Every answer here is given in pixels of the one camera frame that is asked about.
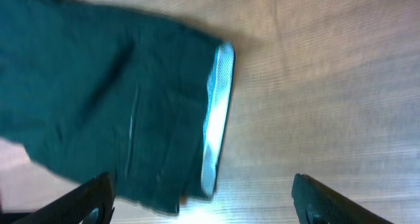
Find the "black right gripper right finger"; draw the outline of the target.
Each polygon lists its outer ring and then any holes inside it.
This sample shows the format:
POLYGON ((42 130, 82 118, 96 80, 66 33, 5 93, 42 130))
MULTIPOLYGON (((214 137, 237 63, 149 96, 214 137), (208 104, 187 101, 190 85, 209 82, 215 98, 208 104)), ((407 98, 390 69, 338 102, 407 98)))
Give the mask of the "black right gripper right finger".
POLYGON ((295 175, 291 196, 300 224, 392 224, 306 174, 295 175))

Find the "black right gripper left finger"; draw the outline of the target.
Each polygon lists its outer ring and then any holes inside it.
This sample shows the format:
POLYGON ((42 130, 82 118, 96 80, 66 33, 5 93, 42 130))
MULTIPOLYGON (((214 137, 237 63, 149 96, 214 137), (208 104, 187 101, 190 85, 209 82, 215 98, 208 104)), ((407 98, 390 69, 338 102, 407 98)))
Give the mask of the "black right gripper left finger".
POLYGON ((14 213, 15 224, 109 223, 114 214, 115 189, 103 173, 33 213, 14 213))

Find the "black shorts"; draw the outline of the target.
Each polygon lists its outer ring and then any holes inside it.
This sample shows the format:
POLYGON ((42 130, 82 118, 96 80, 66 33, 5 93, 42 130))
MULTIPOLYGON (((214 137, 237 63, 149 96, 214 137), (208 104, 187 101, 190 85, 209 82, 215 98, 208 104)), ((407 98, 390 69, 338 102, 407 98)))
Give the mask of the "black shorts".
POLYGON ((212 199, 230 42, 170 18, 77 0, 1 0, 1 136, 72 181, 178 214, 212 199))

